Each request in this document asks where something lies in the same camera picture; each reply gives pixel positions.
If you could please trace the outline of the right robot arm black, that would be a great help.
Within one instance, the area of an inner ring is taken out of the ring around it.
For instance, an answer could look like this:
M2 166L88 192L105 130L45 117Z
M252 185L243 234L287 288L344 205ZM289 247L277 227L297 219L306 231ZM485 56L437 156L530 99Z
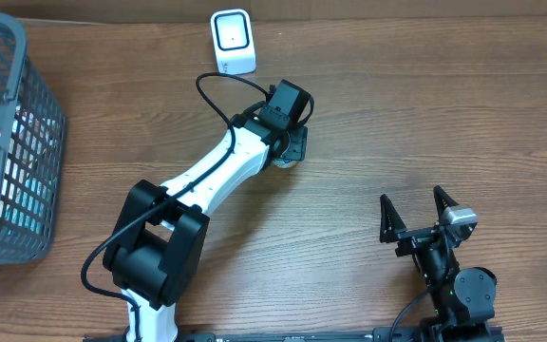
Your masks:
M390 328L381 328L375 334L386 341L502 341L502 329L488 324L495 316L496 276L482 267L461 269L453 252L470 238L478 216L439 185L433 188L433 195L437 221L412 231L389 197L380 197L380 241L395 243L397 257L412 258L426 288L398 313ZM423 318L416 327L400 329L405 315L427 296L435 314Z

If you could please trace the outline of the green lid jar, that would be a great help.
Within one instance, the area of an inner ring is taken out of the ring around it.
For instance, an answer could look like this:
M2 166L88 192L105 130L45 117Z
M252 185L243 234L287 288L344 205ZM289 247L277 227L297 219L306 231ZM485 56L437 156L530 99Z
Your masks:
M292 167L295 167L297 164L298 164L298 161L293 161L293 160L284 160L284 159L272 160L272 165L281 169L292 168Z

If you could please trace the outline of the white barcode scanner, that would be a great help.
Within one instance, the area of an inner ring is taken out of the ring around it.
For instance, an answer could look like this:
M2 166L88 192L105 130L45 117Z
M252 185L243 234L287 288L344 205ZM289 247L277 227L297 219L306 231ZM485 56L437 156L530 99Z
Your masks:
M225 9L210 18L217 69L220 73L242 75L256 69L255 41L249 13Z

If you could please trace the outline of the grey plastic shopping basket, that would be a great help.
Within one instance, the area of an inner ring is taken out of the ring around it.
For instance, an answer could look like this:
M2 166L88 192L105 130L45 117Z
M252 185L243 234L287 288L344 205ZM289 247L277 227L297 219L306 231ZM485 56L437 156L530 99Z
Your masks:
M0 13L0 264L47 255L62 183L66 115L27 47L23 25Z

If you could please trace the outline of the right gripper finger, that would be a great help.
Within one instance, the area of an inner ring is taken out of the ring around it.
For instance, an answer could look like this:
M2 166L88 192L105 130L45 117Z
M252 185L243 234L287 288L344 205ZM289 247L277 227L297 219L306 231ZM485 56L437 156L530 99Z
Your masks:
M433 188L433 195L438 213L438 221L453 221L454 212L459 204L440 185L436 185Z
M380 197L380 208L380 241L382 243L391 243L400 240L406 232L406 225L386 194Z

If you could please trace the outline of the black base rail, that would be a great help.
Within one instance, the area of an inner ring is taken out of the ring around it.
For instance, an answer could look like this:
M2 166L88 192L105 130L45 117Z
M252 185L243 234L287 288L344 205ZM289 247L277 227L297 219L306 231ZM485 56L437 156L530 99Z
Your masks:
M387 342L389 341L390 328L375 328L372 332L320 332L312 334L298 333L259 333L215 335L212 332L187 333L180 335L175 341L180 342ZM486 332L469 332L466 336L457 333L444 337L443 341L506 341L501 328L492 328L490 335ZM107 337L85 337L84 342L121 342L125 341L124 335L112 335ZM420 337L418 328L398 328L393 334L394 342L433 341Z

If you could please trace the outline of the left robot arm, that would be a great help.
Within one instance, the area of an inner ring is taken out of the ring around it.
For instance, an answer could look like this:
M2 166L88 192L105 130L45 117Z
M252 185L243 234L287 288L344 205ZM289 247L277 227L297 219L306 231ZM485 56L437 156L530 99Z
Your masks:
M245 180L269 165L304 160L312 95L287 80L264 100L224 120L223 139L181 175L129 191L104 246L103 265L127 304L121 341L174 341L176 304L198 268L210 216Z

